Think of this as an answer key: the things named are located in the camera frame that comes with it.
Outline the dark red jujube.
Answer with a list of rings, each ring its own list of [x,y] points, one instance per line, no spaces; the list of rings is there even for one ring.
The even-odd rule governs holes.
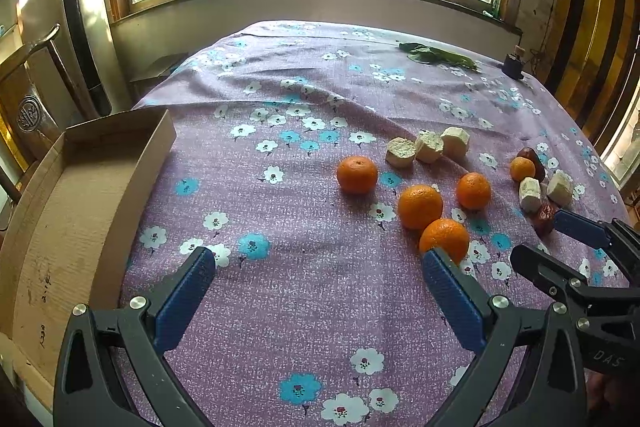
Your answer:
[[[543,202],[538,208],[537,212],[530,217],[529,221],[532,224],[536,234],[542,239],[549,235],[554,229],[554,215],[558,210],[558,207],[551,204],[551,202]]]
[[[542,165],[537,153],[532,148],[523,147],[516,156],[529,159],[535,166],[535,178],[539,182],[544,181],[544,178],[546,177],[546,169],[544,169],[544,165]]]

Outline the white yam piece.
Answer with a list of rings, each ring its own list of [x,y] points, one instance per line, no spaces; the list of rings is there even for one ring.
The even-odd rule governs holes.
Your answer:
[[[411,140],[401,138],[387,142],[385,160],[395,168],[408,168],[416,158],[416,148]]]
[[[440,139],[444,144],[444,155],[454,160],[465,158],[470,144],[469,132],[460,127],[448,127],[440,134]]]
[[[414,151],[416,152],[416,160],[431,165],[442,157],[444,141],[439,134],[433,131],[421,131],[414,141]]]
[[[526,176],[518,187],[518,199],[521,210],[525,213],[537,212],[542,199],[539,181],[531,176]]]
[[[570,205],[573,198],[572,178],[562,170],[556,170],[547,186],[547,197],[559,207]]]

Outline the orange tangerine large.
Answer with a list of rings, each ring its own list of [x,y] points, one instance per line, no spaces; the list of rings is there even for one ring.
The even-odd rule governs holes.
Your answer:
[[[412,231],[423,231],[427,225],[442,217],[442,196],[434,187],[411,185],[398,199],[397,214],[402,226]]]

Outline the small orange tangerine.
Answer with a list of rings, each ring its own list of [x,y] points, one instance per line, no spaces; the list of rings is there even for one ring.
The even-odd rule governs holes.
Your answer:
[[[510,164],[510,176],[516,183],[521,183],[526,178],[535,178],[536,165],[526,157],[516,156]]]

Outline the cardboard box tray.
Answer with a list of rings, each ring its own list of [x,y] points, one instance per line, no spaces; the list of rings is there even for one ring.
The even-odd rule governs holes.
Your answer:
[[[1,342],[46,409],[73,307],[117,306],[143,210],[175,139],[161,107],[69,127],[13,211],[1,246]]]

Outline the small dark jar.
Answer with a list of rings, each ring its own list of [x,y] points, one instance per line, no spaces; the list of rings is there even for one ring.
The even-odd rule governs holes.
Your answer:
[[[514,46],[513,51],[506,54],[501,70],[504,75],[514,80],[523,79],[525,50],[521,46]]]

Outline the purple floral tablecloth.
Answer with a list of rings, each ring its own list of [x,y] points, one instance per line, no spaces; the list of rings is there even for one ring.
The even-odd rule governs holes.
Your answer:
[[[346,25],[261,23],[189,57],[150,92],[169,108],[177,139],[142,218],[122,285],[153,286],[198,246],[220,268],[179,347],[175,374],[217,426],[421,426],[471,361],[426,289],[418,236],[397,214],[416,184],[442,195],[444,216],[470,233],[462,267],[491,294],[545,308],[516,274],[527,243],[593,286],[624,277],[602,253],[559,233],[540,239],[518,203],[510,162],[532,148],[573,181],[572,208],[594,220],[625,216],[577,124],[532,77],[515,81],[486,57],[478,72],[413,62],[396,32]],[[462,160],[442,154],[408,168],[387,142],[460,127]],[[370,158],[378,183],[345,193],[336,169]],[[456,194],[486,176],[480,211]]]

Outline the green bottle on sill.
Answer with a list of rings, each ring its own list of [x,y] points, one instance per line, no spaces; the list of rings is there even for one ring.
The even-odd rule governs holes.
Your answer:
[[[496,20],[500,18],[501,1],[502,0],[492,0],[491,14]]]

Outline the green leafy vegetable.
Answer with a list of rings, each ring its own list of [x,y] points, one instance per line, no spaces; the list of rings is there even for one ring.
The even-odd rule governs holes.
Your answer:
[[[444,49],[426,46],[418,42],[401,42],[398,49],[404,52],[411,61],[428,65],[447,65],[478,72],[477,64],[465,55]]]

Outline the wooden chair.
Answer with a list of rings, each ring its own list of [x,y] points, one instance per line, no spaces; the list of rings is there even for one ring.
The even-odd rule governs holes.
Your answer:
[[[13,157],[20,174],[13,182],[1,173],[1,186],[12,202],[19,202],[39,161],[63,133],[35,81],[29,76],[28,60],[46,51],[83,121],[98,117],[89,91],[70,78],[55,45],[61,25],[55,24],[44,37],[23,44],[1,61],[1,142]]]

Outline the dark low side table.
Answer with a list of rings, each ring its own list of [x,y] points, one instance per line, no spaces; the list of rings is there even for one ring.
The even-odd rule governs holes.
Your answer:
[[[188,57],[186,53],[169,54],[159,57],[143,72],[138,72],[129,80],[129,87],[137,100],[143,98],[158,84],[168,78]]]

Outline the standing air conditioner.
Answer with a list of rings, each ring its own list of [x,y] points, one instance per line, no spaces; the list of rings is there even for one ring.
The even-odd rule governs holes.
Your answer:
[[[105,0],[58,0],[64,35],[63,63],[80,113],[91,119],[130,109]]]

